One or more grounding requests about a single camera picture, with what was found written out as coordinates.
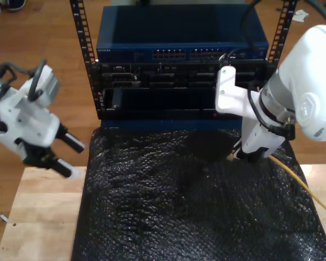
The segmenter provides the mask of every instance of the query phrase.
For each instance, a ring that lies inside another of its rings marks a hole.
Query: yellow cable
[[[286,170],[287,173],[289,173],[295,180],[297,180],[297,182],[306,190],[306,192],[308,192],[309,195],[317,203],[319,203],[321,207],[323,207],[326,210],[326,205],[324,203],[322,203],[321,200],[319,200],[319,198],[308,188],[307,185],[305,185],[305,183],[288,166],[286,166],[284,163],[282,163],[280,160],[278,160],[277,158],[273,157],[272,155],[270,155],[269,158],[272,161],[274,161],[275,163],[277,163],[279,166],[281,166],[284,170]]]

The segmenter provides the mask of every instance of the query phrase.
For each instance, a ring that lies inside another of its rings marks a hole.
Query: wooden table
[[[0,244],[0,261],[70,261],[86,167],[76,181],[26,168]],[[326,204],[326,165],[302,165]],[[316,204],[326,232],[326,211]]]

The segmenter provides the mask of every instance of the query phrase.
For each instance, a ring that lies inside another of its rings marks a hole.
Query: blue network switch
[[[104,7],[97,54],[100,63],[200,62],[237,48],[236,59],[265,59],[268,41],[255,10],[248,32],[257,52],[246,50],[240,30],[245,4]]]

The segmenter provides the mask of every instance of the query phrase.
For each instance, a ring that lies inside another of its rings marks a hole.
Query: bubble wrap
[[[98,129],[72,260],[326,260],[310,196],[226,131]],[[274,154],[303,180],[289,144]]]

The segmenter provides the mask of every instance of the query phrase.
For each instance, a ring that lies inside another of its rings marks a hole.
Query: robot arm
[[[29,99],[35,77],[16,90],[2,80],[5,68],[10,67],[3,66],[3,73],[0,73],[0,142],[18,154],[27,165],[53,169],[65,177],[78,177],[78,170],[58,158],[50,148],[54,139],[58,138],[78,153],[85,149],[82,142],[67,132],[58,117],[46,109],[60,87],[52,69],[47,65],[41,67],[36,95]]]
[[[264,88],[251,91],[256,111],[272,131],[260,123],[248,91],[235,86],[235,73],[232,66],[219,71],[215,106],[219,113],[243,117],[236,157],[268,157],[285,139],[294,139],[296,120],[309,139],[326,141],[326,26],[309,29]]]

